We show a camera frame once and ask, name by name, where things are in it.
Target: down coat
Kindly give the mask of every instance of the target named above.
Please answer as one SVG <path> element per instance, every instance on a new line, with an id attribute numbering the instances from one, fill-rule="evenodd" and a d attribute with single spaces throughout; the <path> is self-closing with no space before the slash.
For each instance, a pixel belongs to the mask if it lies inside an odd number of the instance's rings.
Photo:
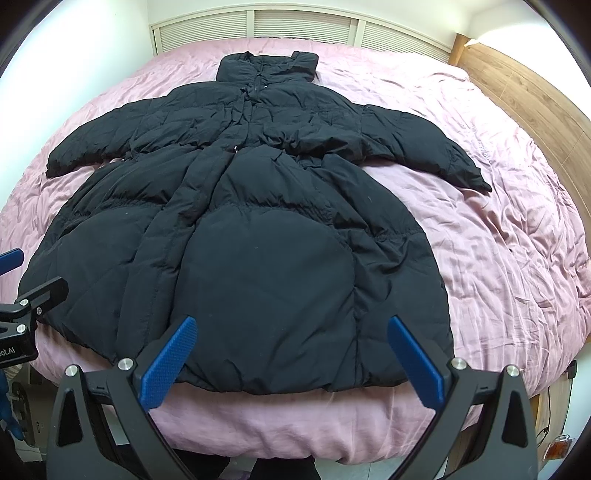
<path id="1" fill-rule="evenodd" d="M 115 158 L 52 221 L 20 293 L 55 276 L 44 317 L 116 362 L 171 321 L 197 320 L 180 373 L 213 391 L 396 385 L 388 319 L 453 354 L 445 286 L 424 231 L 360 165 L 385 158 L 490 190 L 431 122 L 312 83 L 318 57 L 225 57 L 215 82 L 140 100 L 70 134 L 47 176 Z"/>

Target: blue object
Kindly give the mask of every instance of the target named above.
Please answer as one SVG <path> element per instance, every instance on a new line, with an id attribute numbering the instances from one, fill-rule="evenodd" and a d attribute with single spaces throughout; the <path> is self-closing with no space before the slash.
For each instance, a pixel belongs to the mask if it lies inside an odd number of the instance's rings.
<path id="1" fill-rule="evenodd" d="M 7 397 L 8 394 L 8 380 L 3 370 L 0 370 L 0 420 L 6 422 L 6 429 L 12 433 L 17 440 L 24 440 L 25 436 L 22 433 L 22 428 L 12 416 L 12 408 Z"/>
<path id="2" fill-rule="evenodd" d="M 4 275 L 20 267 L 24 261 L 25 254 L 22 253 L 20 248 L 15 248 L 14 250 L 10 250 L 10 252 L 0 255 L 0 275 Z"/>
<path id="3" fill-rule="evenodd" d="M 197 342 L 197 323 L 187 317 L 146 370 L 139 389 L 144 410 L 159 407 Z"/>
<path id="4" fill-rule="evenodd" d="M 435 411 L 445 404 L 444 379 L 398 317 L 388 323 L 388 343 L 421 403 Z"/>

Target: silver bolt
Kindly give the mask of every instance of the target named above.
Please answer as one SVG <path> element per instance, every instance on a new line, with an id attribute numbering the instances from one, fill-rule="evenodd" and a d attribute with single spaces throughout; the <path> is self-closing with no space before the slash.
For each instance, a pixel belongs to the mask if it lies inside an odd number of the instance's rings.
<path id="1" fill-rule="evenodd" d="M 68 377 L 73 377 L 77 373 L 78 373 L 78 367 L 75 365 L 70 365 L 69 367 L 66 368 L 66 375 Z"/>
<path id="2" fill-rule="evenodd" d="M 512 377 L 519 376 L 519 368 L 517 368 L 515 365 L 507 365 L 506 370 L 507 370 L 507 373 Z"/>
<path id="3" fill-rule="evenodd" d="M 458 356 L 452 358 L 452 367 L 456 370 L 465 370 L 467 366 L 468 364 L 463 358 L 460 358 Z"/>
<path id="4" fill-rule="evenodd" d="M 134 366 L 134 361 L 131 358 L 122 358 L 119 360 L 117 366 L 119 367 L 119 370 L 124 370 L 127 372 L 127 370 Z"/>

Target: pink duvet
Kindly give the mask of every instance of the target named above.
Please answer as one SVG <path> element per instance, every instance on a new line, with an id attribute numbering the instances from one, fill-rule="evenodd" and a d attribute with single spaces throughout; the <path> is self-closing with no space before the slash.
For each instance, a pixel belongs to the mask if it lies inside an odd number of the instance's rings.
<path id="1" fill-rule="evenodd" d="M 316 52 L 319 84 L 356 103 L 421 115 L 468 152 L 492 185 L 490 195 L 399 165 L 365 170 L 408 206 L 427 233 L 449 294 L 456 355 L 474 368 L 517 364 L 531 394 L 556 380 L 591 332 L 591 268 L 577 210 L 532 139 L 463 70 L 416 54 L 243 38 L 189 44 L 154 58 L 75 113 L 25 171 L 0 214 L 0 252 L 20 247 L 26 260 L 0 277 L 0 301 L 16 298 L 20 276 L 52 218 L 94 171 L 85 167 L 47 180 L 51 150 L 79 125 L 124 103 L 214 80 L 224 55 L 245 50 Z M 49 379 L 59 379 L 72 363 L 84 370 L 106 365 L 47 326 L 37 332 L 34 366 Z M 409 384 L 263 397 L 177 384 L 152 417 L 182 449 L 361 463 L 407 453 L 432 413 Z"/>

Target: white wall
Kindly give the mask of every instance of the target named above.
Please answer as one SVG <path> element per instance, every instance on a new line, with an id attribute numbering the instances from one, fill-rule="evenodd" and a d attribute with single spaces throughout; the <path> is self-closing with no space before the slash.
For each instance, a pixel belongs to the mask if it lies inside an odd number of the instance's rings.
<path id="1" fill-rule="evenodd" d="M 318 5 L 371 15 L 453 45 L 456 32 L 467 29 L 471 12 L 499 0 L 148 0 L 151 24 L 211 8 L 256 3 Z"/>
<path id="2" fill-rule="evenodd" d="M 146 0 L 63 0 L 0 77 L 0 207 L 52 133 L 152 57 Z"/>
<path id="3" fill-rule="evenodd" d="M 467 35 L 509 55 L 565 94 L 591 118 L 591 87 L 560 37 L 522 0 L 482 11 Z"/>

